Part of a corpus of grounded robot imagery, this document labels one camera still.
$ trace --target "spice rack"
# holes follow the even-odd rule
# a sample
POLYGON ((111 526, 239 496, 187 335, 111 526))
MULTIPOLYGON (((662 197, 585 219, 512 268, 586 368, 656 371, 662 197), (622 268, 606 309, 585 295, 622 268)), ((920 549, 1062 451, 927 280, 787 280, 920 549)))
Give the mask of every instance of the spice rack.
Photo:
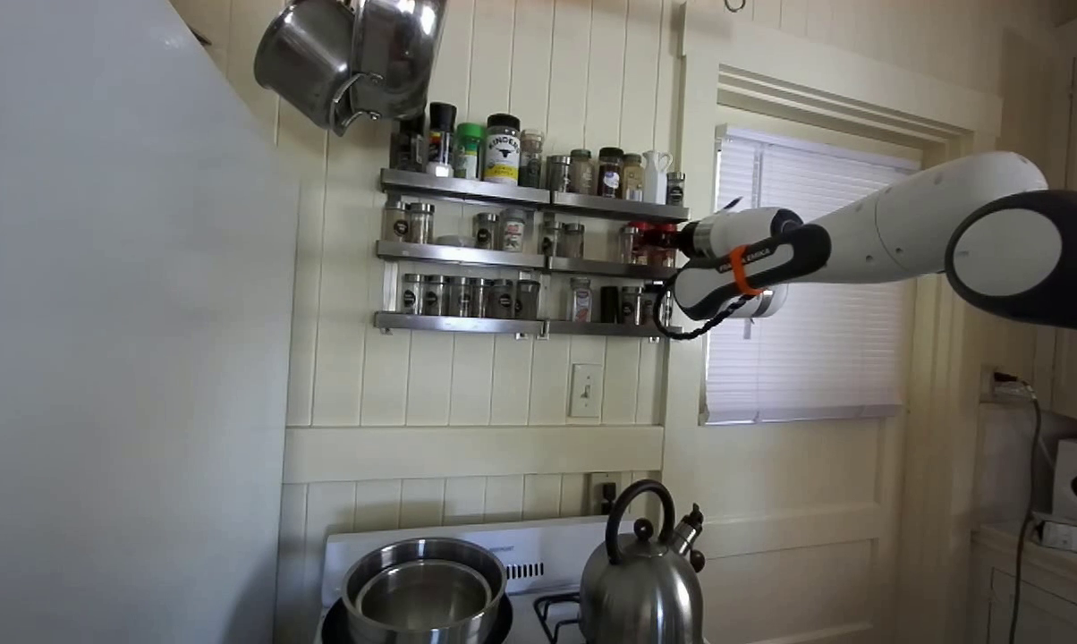
MULTIPOLYGON (((612 222, 685 222, 688 209, 676 205, 644 205, 644 200, 614 200, 614 197, 585 197, 558 193, 538 186, 508 186, 508 182, 475 182, 475 180, 437 180, 425 170, 378 170, 378 191, 389 209, 397 200, 459 200, 459 205, 492 205, 492 209, 524 209, 540 216, 573 216, 573 219, 612 219, 612 222)), ((593 256, 558 256, 552 246, 540 250, 492 250, 492 246, 459 246, 459 244, 403 244, 403 240, 375 240, 375 256, 384 262, 414 262, 414 265, 452 265, 452 268, 508 268, 533 272, 549 280, 630 280, 630 283, 657 283, 674 268, 656 265, 622 265, 622 262, 593 262, 593 256)), ((567 322, 567 320, 465 320, 465 314, 409 314, 409 312, 375 312, 375 329, 414 329, 414 333, 475 333, 475 335, 657 335, 650 322, 567 322)))

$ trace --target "white wall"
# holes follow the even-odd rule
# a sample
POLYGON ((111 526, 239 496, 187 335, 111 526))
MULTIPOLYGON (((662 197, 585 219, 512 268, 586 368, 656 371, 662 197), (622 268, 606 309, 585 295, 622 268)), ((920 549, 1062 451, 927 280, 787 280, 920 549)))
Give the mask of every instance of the white wall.
MULTIPOLYGON (((676 4, 452 0, 434 101, 453 101, 463 119, 517 112, 525 125, 545 130, 555 149, 579 142, 676 149, 676 4)), ((676 416, 665 402, 696 402, 698 371, 669 371, 669 366, 690 366, 696 346, 650 341, 452 341, 368 329, 384 280, 371 240, 378 237, 375 170, 387 160, 387 131, 364 125, 344 139, 322 137, 255 86, 255 44, 280 0, 178 0, 178 8, 214 38, 214 62, 234 88, 255 104, 260 125, 276 131, 280 149, 303 180, 284 496, 284 640, 300 638, 314 618, 314 559, 325 531, 573 514, 579 510, 585 473, 630 479, 657 473, 665 461, 669 479, 696 479, 696 488, 685 488, 688 494, 707 494, 701 500, 719 518, 746 526, 820 504, 878 504, 878 510, 854 514, 889 553, 866 552, 840 531, 802 552, 795 522, 785 522, 787 531, 765 522, 769 531, 760 539, 769 549, 736 549, 711 535, 707 549, 724 553, 724 570, 711 574, 707 599, 719 630, 729 634, 727 640, 874 640, 884 634, 878 618, 884 618, 880 595, 896 564, 898 508, 898 475, 884 479, 884 473, 896 473, 898 435, 874 422, 829 422, 669 440, 674 434, 690 435, 690 413, 676 416), (573 360, 606 366, 606 419, 598 422, 567 419, 573 360), (459 459, 428 459, 440 445, 452 448, 446 453, 463 448, 459 459), (795 613, 760 613, 752 587, 799 599, 799 603, 795 613)), ((1044 17, 1037 0, 752 0, 736 13, 736 21, 994 95, 1004 94, 1004 24, 1041 44, 1044 17)), ((911 488, 922 482, 930 461, 930 473, 942 473, 936 461, 950 448, 951 435, 936 434, 908 461, 908 473, 920 473, 911 488)), ((922 504, 916 522, 951 514, 954 489, 936 488, 936 494, 944 496, 922 504)), ((907 574, 916 574, 920 587, 942 591, 944 576, 920 564, 916 553, 907 574)), ((944 634, 944 618, 936 614, 935 630, 916 630, 916 638, 922 634, 944 634)))

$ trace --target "kettle spout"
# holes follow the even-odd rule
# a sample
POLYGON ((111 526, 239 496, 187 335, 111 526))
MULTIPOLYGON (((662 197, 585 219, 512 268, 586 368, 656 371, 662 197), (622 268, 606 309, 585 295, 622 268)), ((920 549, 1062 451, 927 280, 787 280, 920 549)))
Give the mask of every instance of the kettle spout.
POLYGON ((669 549, 676 549, 685 559, 701 534, 705 534, 705 510, 690 504, 690 510, 676 522, 669 549))

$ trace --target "kettle handle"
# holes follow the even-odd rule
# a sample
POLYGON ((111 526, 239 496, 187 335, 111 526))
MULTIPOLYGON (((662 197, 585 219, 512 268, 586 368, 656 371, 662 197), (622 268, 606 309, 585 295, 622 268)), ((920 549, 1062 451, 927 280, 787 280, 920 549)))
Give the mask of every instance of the kettle handle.
POLYGON ((665 518, 662 518, 662 526, 657 526, 657 539, 665 543, 665 539, 674 535, 676 504, 674 504, 669 488, 662 488, 657 479, 637 479, 634 488, 628 488, 628 489, 614 496, 614 504, 612 504, 612 510, 610 510, 606 552, 610 552, 610 563, 612 563, 612 564, 622 564, 622 553, 619 553, 619 543, 614 543, 614 535, 619 535, 619 518, 622 518, 622 510, 628 510, 641 494, 656 494, 657 504, 665 508, 665 518))

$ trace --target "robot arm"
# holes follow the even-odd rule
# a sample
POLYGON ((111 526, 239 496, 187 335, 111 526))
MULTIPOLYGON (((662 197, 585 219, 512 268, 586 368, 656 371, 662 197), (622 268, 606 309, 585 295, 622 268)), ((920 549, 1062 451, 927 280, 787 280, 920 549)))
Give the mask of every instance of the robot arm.
POLYGON ((891 283, 950 272, 985 312, 1077 326, 1077 193, 1044 191, 1015 153, 920 170, 810 225, 779 209, 719 210, 680 231, 669 291, 685 314, 724 320, 775 283, 891 283))

